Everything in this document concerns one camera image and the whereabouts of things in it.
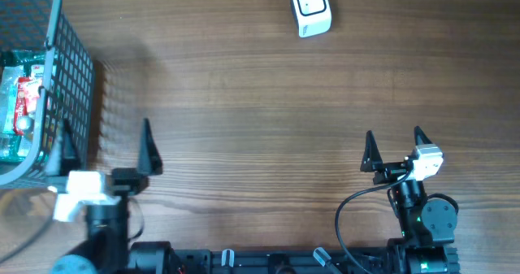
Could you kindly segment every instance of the plastic basket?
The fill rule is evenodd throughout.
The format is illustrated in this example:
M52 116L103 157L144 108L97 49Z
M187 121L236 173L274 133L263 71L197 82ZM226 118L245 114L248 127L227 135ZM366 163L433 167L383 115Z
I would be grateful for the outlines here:
M93 61L63 14L62 0L0 0L0 50L45 51L32 148L20 164L0 163L0 189L45 187L43 167L61 119L70 123L86 163Z

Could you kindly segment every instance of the white box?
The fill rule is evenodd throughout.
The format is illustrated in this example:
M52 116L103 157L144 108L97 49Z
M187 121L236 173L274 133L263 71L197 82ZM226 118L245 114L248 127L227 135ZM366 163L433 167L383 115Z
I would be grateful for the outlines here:
M291 8L300 37L325 33L331 28L328 0L291 0Z

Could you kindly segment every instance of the wood grain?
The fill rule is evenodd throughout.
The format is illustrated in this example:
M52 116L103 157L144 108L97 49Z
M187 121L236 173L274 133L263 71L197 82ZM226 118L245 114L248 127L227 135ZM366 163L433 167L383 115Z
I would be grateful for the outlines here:
M371 186L366 130L393 161L420 125L446 155L426 188L459 201L463 272L518 272L519 1L331 0L331 31L300 39L289 0L63 0L103 83L92 167L134 165L147 116L165 172L138 198L141 240L338 248L337 206ZM400 235L384 194L346 211L352 246ZM1 252L34 218L2 221ZM83 235L56 224L0 272L46 272Z

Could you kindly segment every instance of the brown wooden surface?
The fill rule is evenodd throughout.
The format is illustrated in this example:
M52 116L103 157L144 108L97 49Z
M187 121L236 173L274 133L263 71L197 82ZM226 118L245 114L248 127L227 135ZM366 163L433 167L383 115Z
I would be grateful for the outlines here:
M148 116L165 169L138 198L141 240L338 248L336 207L371 186L366 130L391 161L420 125L445 152L427 192L461 206L463 272L518 272L519 1L331 0L331 31L300 39L289 0L63 0L103 83L93 167L133 165ZM48 211L29 200L36 216L0 220L0 253ZM346 211L351 246L400 235L383 193ZM0 272L46 272L83 236L81 222L56 224Z

